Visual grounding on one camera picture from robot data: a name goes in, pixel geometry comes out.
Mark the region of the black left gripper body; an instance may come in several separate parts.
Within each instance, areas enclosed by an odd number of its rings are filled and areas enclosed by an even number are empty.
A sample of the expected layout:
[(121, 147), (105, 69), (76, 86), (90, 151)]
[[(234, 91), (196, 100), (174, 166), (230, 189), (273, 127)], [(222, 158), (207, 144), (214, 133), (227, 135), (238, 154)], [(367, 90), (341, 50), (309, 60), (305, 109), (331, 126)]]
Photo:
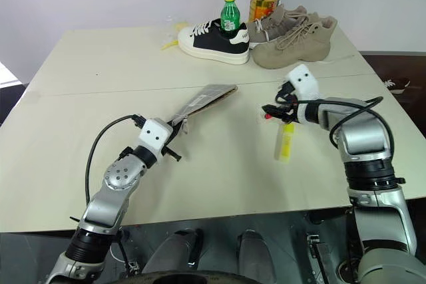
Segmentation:
[(177, 134), (178, 134), (178, 131), (176, 130), (176, 129), (174, 129), (173, 128), (173, 126), (172, 126), (172, 134), (169, 136), (169, 138), (168, 138), (168, 140), (165, 142), (165, 144), (164, 144), (164, 147), (163, 147), (163, 155), (166, 155), (167, 153), (166, 153), (166, 151), (168, 150), (168, 149), (170, 149), (169, 147), (168, 147), (168, 145), (176, 138), (176, 136), (177, 136)]

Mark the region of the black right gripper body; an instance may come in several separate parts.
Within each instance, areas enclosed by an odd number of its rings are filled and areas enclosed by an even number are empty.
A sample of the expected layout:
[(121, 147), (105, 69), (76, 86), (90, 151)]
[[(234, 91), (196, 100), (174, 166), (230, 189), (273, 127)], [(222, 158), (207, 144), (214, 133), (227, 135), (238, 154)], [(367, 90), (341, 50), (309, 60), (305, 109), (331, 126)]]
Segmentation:
[(294, 86), (287, 80), (282, 84), (275, 97), (277, 104), (275, 117), (286, 124), (299, 122), (297, 115), (298, 98), (294, 91)]

